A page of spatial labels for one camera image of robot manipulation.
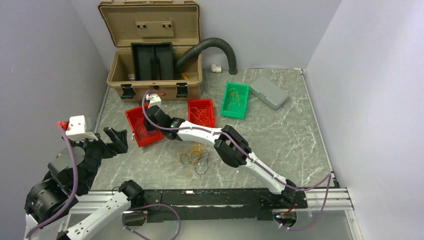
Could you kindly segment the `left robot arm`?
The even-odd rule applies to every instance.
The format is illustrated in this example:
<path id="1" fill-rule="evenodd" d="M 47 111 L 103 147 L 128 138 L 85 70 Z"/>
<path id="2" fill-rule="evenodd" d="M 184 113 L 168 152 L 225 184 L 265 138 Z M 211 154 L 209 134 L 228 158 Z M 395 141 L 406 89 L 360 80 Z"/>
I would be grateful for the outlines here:
<path id="1" fill-rule="evenodd" d="M 105 127 L 110 138 L 105 143 L 99 133 L 82 142 L 70 140 L 62 123 L 57 129 L 66 148 L 48 164 L 43 180 L 35 184 L 25 199 L 26 240 L 87 240 L 112 217 L 127 209 L 137 210 L 145 203 L 145 191 L 133 180 L 124 181 L 117 192 L 86 219 L 70 230 L 59 232 L 59 225 L 79 201 L 89 193 L 102 160 L 128 151 L 127 130 Z"/>

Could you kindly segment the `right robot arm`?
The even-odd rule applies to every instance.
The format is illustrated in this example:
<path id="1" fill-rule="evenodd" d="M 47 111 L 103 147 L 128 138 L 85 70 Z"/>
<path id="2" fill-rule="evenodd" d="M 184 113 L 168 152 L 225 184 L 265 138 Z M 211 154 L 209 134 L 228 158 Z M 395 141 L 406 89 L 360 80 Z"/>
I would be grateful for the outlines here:
<path id="1" fill-rule="evenodd" d="M 262 182 L 275 195 L 282 208 L 294 205 L 296 185 L 263 163 L 249 143 L 232 126 L 212 128 L 170 117 L 159 106 L 142 109 L 147 130 L 158 130 L 169 140 L 197 142 L 212 146 L 221 160 L 232 168 L 242 168 Z"/>

